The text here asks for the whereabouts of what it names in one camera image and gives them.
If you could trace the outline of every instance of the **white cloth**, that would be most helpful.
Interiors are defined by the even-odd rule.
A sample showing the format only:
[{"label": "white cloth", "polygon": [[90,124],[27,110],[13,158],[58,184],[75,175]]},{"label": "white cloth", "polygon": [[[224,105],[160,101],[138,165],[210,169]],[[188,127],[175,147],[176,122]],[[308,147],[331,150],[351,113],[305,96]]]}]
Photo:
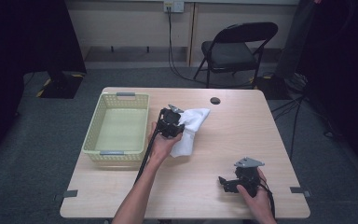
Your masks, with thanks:
[{"label": "white cloth", "polygon": [[188,109],[184,113],[180,113],[181,118],[179,124],[185,124],[182,139],[177,142],[171,151],[171,156],[189,156],[193,152],[193,142],[196,132],[201,124],[208,117],[210,109]]}]

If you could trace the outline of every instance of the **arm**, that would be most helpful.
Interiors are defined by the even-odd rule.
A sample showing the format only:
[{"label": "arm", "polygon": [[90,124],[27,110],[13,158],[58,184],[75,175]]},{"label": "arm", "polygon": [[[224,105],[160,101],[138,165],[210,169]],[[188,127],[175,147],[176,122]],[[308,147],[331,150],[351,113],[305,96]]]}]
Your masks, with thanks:
[{"label": "arm", "polygon": [[[262,182],[267,183],[267,179],[260,169],[257,169],[262,179]],[[252,198],[248,191],[241,185],[237,186],[237,190],[242,195],[246,204],[249,206],[251,213],[260,224],[275,224],[277,223],[272,215],[271,207],[269,206],[269,196],[267,191],[261,187],[257,189],[257,194]]]},{"label": "arm", "polygon": [[[156,122],[152,124],[149,139],[156,129]],[[112,224],[121,223],[142,223],[145,217],[147,202],[153,186],[159,166],[170,155],[173,145],[182,138],[178,134],[175,138],[168,139],[158,134],[155,138],[150,159],[141,177],[132,187],[131,191],[118,208]]]}]

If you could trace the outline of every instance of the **black backdrop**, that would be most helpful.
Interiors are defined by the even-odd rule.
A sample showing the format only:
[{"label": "black backdrop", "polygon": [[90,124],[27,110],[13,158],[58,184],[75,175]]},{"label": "black backdrop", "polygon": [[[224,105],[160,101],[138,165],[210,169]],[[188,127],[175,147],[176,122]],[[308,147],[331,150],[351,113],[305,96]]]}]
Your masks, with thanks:
[{"label": "black backdrop", "polygon": [[358,0],[323,0],[297,70],[358,156]]},{"label": "black backdrop", "polygon": [[0,141],[20,102],[24,74],[86,73],[63,0],[0,0]]}]

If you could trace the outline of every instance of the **table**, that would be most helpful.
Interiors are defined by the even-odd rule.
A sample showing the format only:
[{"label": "table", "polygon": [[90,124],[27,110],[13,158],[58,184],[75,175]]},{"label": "table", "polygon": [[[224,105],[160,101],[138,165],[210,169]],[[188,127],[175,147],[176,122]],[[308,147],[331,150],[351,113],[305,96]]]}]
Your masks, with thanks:
[{"label": "table", "polygon": [[[169,157],[158,170],[145,218],[250,218],[241,196],[225,193],[218,176],[234,179],[234,163],[244,157],[264,162],[261,167],[273,192],[277,218],[305,218],[310,210],[284,149],[267,101],[261,91],[213,89],[106,88],[103,91],[143,92],[150,95],[148,121],[159,110],[176,105],[184,110],[210,108],[196,133],[193,154]],[[212,97],[220,105],[210,102]],[[99,168],[80,152],[65,198],[63,217],[113,217],[130,191],[137,171]]]}]

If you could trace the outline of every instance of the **gray metal device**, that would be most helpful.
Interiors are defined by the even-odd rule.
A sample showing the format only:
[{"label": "gray metal device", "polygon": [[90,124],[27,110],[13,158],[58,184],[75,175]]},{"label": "gray metal device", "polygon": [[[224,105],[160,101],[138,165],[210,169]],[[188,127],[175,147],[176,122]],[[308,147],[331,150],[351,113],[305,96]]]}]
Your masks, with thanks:
[{"label": "gray metal device", "polygon": [[173,113],[179,114],[179,113],[184,113],[185,111],[179,109],[178,107],[174,106],[174,105],[168,105],[171,109],[171,111]]},{"label": "gray metal device", "polygon": [[249,167],[264,166],[265,163],[261,162],[261,161],[254,160],[249,157],[245,157],[242,160],[237,161],[234,165],[237,167],[249,168]]}]

